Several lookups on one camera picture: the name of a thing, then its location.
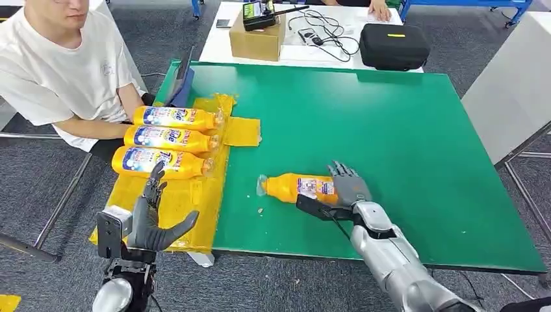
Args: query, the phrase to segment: bottle cap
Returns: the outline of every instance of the bottle cap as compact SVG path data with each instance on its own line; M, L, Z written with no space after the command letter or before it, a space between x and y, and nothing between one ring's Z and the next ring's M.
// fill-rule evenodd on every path
M268 188L268 177L264 174L261 174L257 179L257 195L264 196L266 195L266 190Z
M214 169L214 159L213 158L207 158L203 161L203 166L201 167L201 173L205 177L209 177L212 174L212 170Z
M220 136L219 135L213 135L209 139L209 151L214 151L216 148L218 148L218 145L220 143Z
M218 109L216 113L214 113L214 127L217 129L221 129L224 125L224 112L222 112L222 109Z

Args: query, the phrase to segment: man's hand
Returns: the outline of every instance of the man's hand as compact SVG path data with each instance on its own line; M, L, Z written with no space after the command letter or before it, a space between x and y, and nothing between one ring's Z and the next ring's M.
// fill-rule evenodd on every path
M340 6L337 0L322 0L325 5Z
M369 13L375 13L375 17L380 21L390 21L391 11L385 0L371 0L369 5Z

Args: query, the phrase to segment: yellow tape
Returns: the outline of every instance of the yellow tape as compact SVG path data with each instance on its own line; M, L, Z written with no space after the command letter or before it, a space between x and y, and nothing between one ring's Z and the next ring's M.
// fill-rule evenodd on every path
M218 107L222 109L226 120L229 119L235 98L225 94L215 94L213 98L199 98L194 102L194 108L209 112L216 112ZM226 134L227 122L222 130L211 130L222 136ZM224 187L229 146L221 146L209 155L214 158L214 168L209 177L195 177L187 180L172 180L163 190L159 206L159 226L170 228L182 221L192 210L199 211L199 218L195 227L185 236L176 240L167 250L171 251L195 251L209 252L212 249L218 211L222 203L222 189ZM113 191L107 201L107 205L117 205L132 211L136 199L141 195L147 179L139 177L126 177L120 175ZM90 236L90 241L97 244L97 230Z
M229 117L224 144L230 146L258 146L260 137L260 119Z
M13 294L0 294L0 312L14 312L21 297Z

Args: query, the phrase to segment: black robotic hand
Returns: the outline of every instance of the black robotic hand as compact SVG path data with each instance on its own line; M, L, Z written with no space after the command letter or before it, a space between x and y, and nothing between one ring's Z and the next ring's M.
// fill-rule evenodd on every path
M338 205L329 205L307 194L298 194L296 207L321 220L353 220L352 207L354 203L371 201L371 193L369 193L365 181L354 169L348 168L338 161L333 161L333 164L334 167L327 167L331 172L333 186L339 197Z
M133 212L132 233L128 236L128 248L140 248L158 252L167 249L174 241L189 232L197 222L199 211L190 212L186 218L171 227L159 227L159 204L162 190L167 183L159 185L164 176L163 162L158 163L149 177L144 193L136 200Z
M339 197L339 203L350 207L355 202L370 202L372 200L365 181L352 168L333 161L335 167L327 166L333 178L333 185Z

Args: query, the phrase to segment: phone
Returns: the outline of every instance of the phone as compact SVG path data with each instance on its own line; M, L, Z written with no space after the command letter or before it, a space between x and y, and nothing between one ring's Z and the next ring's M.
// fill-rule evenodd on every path
M298 35L302 39L302 42L307 46L321 46L324 44L322 39L316 34L316 31L312 28L300 29Z
M231 28L229 25L229 19L217 19L216 28Z

